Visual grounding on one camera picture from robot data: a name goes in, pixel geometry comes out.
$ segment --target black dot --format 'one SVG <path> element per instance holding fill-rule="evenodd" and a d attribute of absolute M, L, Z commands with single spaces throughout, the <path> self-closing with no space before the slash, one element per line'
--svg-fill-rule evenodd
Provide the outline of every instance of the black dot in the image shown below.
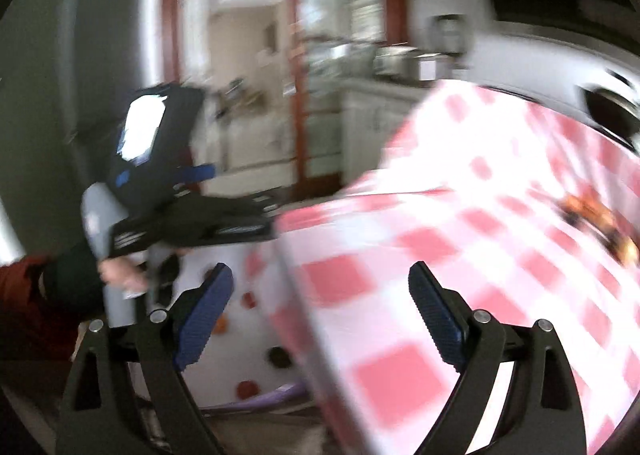
<path fill-rule="evenodd" d="M 204 274 L 202 281 L 207 281 L 209 278 L 211 278 L 211 276 L 213 276 L 213 271 L 215 271 L 213 267 L 211 269 L 208 269 L 207 272 Z"/>
<path fill-rule="evenodd" d="M 277 369 L 288 369 L 293 365 L 289 353 L 282 347 L 272 347 L 267 352 L 267 357 L 271 365 Z"/>
<path fill-rule="evenodd" d="M 171 300 L 174 298 L 174 286 L 162 285 L 158 289 L 158 303 L 163 307 L 169 307 Z"/>
<path fill-rule="evenodd" d="M 171 285 L 180 276 L 180 257 L 171 255 L 158 269 L 160 286 Z"/>
<path fill-rule="evenodd" d="M 575 211 L 567 211 L 564 213 L 564 220 L 570 226 L 576 226 L 578 224 L 578 221 L 580 220 L 580 215 L 578 215 L 578 213 Z"/>

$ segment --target hand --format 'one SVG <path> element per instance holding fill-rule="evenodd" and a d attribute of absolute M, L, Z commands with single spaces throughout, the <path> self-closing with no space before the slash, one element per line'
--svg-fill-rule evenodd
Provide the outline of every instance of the hand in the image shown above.
<path fill-rule="evenodd" d="M 145 274 L 127 257 L 107 258 L 98 262 L 100 278 L 107 285 L 130 292 L 145 292 Z"/>

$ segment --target dark wall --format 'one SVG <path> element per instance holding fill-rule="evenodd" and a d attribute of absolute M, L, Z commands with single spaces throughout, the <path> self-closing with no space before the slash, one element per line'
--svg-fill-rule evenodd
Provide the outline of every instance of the dark wall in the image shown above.
<path fill-rule="evenodd" d="M 28 253 L 82 237 L 59 119 L 59 4 L 13 0 L 0 19 L 0 199 Z"/>
<path fill-rule="evenodd" d="M 0 19 L 0 200 L 28 253 L 82 238 L 86 179 L 65 144 L 82 117 L 63 115 L 110 117 L 142 86 L 136 2 L 13 0 Z"/>

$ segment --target pink checkered cloth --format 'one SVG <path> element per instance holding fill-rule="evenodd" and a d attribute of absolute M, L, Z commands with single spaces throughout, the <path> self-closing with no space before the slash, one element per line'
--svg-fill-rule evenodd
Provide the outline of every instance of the pink checkered cloth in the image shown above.
<path fill-rule="evenodd" d="M 348 453 L 413 454 L 457 380 L 409 295 L 417 260 L 503 323 L 554 323 L 596 452 L 640 390 L 640 287 L 562 219 L 556 201 L 585 191 L 640 229 L 636 156 L 549 109 L 446 81 L 380 169 L 279 219 L 247 274 Z"/>

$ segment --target orange dot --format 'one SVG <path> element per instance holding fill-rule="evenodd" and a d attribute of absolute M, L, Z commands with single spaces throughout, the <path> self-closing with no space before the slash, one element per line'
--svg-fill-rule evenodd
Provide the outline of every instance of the orange dot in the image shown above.
<path fill-rule="evenodd" d="M 255 301 L 255 296 L 253 292 L 245 292 L 242 295 L 242 306 L 247 309 L 254 308 L 257 304 Z"/>
<path fill-rule="evenodd" d="M 224 334 L 229 327 L 229 320 L 225 314 L 221 314 L 216 321 L 216 326 L 213 327 L 212 334 Z"/>
<path fill-rule="evenodd" d="M 236 395 L 238 399 L 244 401 L 260 394 L 260 387 L 255 381 L 242 381 L 236 387 Z"/>
<path fill-rule="evenodd" d="M 564 199 L 564 209 L 566 209 L 567 211 L 580 212 L 582 210 L 582 202 L 580 201 L 580 199 L 578 199 L 578 197 L 568 195 Z"/>

